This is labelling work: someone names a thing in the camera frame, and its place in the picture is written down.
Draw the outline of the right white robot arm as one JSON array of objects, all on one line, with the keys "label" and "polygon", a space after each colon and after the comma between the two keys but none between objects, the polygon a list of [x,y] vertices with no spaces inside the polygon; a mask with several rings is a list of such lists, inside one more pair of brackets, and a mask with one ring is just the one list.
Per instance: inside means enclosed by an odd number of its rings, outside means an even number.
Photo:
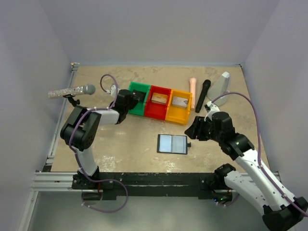
[{"label": "right white robot arm", "polygon": [[235,190],[261,214],[269,230],[287,231],[303,220],[307,200],[296,197],[263,162],[257,161],[253,144],[245,135],[236,132],[228,113],[197,116],[185,134],[192,140],[216,141],[221,150],[246,171],[252,181],[244,180],[231,165],[222,165],[215,170],[215,185]]}]

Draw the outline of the green plastic bin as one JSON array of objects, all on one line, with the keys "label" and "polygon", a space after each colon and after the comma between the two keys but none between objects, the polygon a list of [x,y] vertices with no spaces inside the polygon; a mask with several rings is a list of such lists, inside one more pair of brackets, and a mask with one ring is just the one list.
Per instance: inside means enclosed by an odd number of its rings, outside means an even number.
[{"label": "green plastic bin", "polygon": [[143,84],[139,82],[131,82],[128,90],[133,93],[135,91],[141,92],[142,97],[141,100],[137,103],[137,105],[132,109],[129,110],[129,114],[132,115],[137,115],[137,116],[144,116],[144,110],[145,110],[145,105],[147,101],[147,97],[149,95],[150,91],[150,85],[148,84]]}]

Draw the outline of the black leather card holder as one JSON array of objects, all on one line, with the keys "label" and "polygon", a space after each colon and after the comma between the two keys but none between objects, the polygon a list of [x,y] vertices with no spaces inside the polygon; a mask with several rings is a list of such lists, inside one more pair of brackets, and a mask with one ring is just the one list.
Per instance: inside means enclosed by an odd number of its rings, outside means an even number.
[{"label": "black leather card holder", "polygon": [[165,154],[188,154],[191,145],[187,136],[158,134],[156,151]]}]

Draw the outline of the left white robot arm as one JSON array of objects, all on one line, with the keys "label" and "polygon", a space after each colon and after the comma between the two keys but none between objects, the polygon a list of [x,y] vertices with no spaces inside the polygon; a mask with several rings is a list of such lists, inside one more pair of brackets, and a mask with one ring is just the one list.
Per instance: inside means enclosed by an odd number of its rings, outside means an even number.
[{"label": "left white robot arm", "polygon": [[144,99],[145,93],[121,89],[109,108],[99,110],[80,105],[74,107],[61,129],[60,137],[74,152],[79,172],[84,175],[83,183],[88,188],[94,189],[100,183],[100,177],[96,174],[99,167],[94,161],[91,149],[98,127],[122,123],[128,112]]}]

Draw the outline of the yellow plastic bin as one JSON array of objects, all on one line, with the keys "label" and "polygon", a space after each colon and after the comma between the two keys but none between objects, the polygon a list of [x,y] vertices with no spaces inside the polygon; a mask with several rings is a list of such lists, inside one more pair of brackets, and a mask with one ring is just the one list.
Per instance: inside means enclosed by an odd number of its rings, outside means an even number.
[{"label": "yellow plastic bin", "polygon": [[[173,103],[175,97],[183,98],[187,102],[186,106],[177,106]],[[168,122],[174,122],[181,125],[188,123],[191,112],[192,94],[181,90],[171,90],[170,99],[167,107],[166,118]]]}]

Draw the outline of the red plastic bin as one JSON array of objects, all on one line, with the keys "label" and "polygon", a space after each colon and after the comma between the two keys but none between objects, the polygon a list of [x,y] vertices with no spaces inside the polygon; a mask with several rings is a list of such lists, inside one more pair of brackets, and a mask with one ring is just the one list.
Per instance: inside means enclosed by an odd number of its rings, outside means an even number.
[{"label": "red plastic bin", "polygon": [[[152,102],[152,96],[154,93],[166,95],[167,96],[166,103],[159,104],[159,103]],[[159,120],[165,120],[170,95],[171,95],[171,89],[152,85],[150,87],[150,91],[149,91],[147,101],[145,104],[144,116],[149,117],[149,118],[159,119]]]}]

